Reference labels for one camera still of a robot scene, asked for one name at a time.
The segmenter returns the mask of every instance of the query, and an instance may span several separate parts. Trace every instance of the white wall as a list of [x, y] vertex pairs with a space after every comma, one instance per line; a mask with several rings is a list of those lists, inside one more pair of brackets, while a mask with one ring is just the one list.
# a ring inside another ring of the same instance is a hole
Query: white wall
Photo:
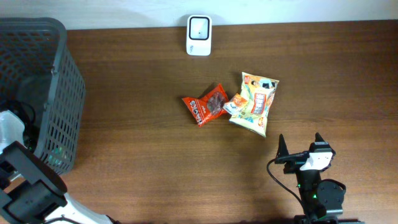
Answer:
[[398, 0], [0, 0], [0, 17], [53, 17], [67, 29], [398, 19]]

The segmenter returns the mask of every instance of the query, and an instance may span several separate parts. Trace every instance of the brown wooden surface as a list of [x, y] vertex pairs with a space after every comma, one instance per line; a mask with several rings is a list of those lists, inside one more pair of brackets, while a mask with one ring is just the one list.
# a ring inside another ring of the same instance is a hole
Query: brown wooden surface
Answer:
[[[72, 197], [123, 223], [292, 218], [266, 164], [280, 133], [300, 152], [320, 132], [337, 152], [322, 177], [348, 188], [342, 218], [398, 222], [397, 21], [216, 26], [209, 57], [187, 55], [185, 32], [68, 32], [87, 89]], [[227, 115], [198, 128], [181, 97], [215, 83], [233, 96], [242, 71], [280, 80], [267, 138]]]

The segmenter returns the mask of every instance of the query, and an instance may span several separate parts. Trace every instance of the gray plastic bin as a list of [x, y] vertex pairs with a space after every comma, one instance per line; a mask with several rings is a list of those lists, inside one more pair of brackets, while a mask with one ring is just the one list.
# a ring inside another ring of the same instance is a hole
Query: gray plastic bin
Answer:
[[58, 174], [73, 167], [86, 92], [66, 41], [55, 19], [0, 19], [0, 100], [33, 106], [34, 155]]

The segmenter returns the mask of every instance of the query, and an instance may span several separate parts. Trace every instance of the white robot part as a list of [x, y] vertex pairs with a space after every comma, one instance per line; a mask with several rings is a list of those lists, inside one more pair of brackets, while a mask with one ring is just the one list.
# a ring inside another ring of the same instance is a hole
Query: white robot part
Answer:
[[14, 141], [24, 144], [25, 125], [13, 112], [0, 113], [0, 154]]
[[[100, 215], [86, 208], [84, 205], [71, 198], [68, 193], [65, 195], [67, 205], [59, 207], [54, 210], [50, 215], [45, 217], [45, 221], [54, 220], [56, 218], [67, 218], [77, 223], [84, 224], [113, 224], [106, 215]], [[66, 224], [67, 221], [55, 221], [54, 224]]]
[[187, 53], [189, 55], [207, 56], [211, 52], [210, 16], [192, 15], [187, 21]]
[[322, 170], [329, 165], [332, 156], [332, 152], [310, 152], [310, 157], [300, 170]]

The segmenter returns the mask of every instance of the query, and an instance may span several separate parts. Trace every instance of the red package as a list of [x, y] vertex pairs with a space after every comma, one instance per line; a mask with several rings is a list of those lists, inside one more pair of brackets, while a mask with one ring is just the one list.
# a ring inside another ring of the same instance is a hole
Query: red package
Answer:
[[227, 113], [223, 109], [225, 102], [228, 102], [228, 96], [221, 84], [209, 92], [202, 99], [185, 97], [182, 98], [188, 109], [191, 111], [193, 117], [197, 120], [199, 127], [202, 127], [205, 123], [216, 119], [222, 114]]

